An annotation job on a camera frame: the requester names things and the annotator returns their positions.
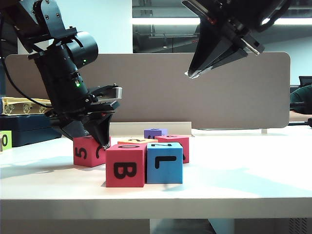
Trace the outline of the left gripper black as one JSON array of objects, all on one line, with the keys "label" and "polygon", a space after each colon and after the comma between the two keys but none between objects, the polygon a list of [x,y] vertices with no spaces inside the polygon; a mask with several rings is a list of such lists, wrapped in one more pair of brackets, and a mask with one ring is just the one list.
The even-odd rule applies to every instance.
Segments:
[{"label": "left gripper black", "polygon": [[119,87],[89,88],[87,95],[45,113],[51,125],[70,140],[86,136],[85,130],[104,148],[110,146],[109,128],[119,106]]}]

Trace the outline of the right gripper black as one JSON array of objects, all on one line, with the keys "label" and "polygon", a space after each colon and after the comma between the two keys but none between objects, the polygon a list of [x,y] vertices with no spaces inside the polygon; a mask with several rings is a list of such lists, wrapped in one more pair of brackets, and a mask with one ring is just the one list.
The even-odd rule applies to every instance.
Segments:
[{"label": "right gripper black", "polygon": [[217,67],[255,54],[264,47],[251,33],[262,27],[263,0],[183,0],[200,19],[198,44],[186,74],[197,78]]}]

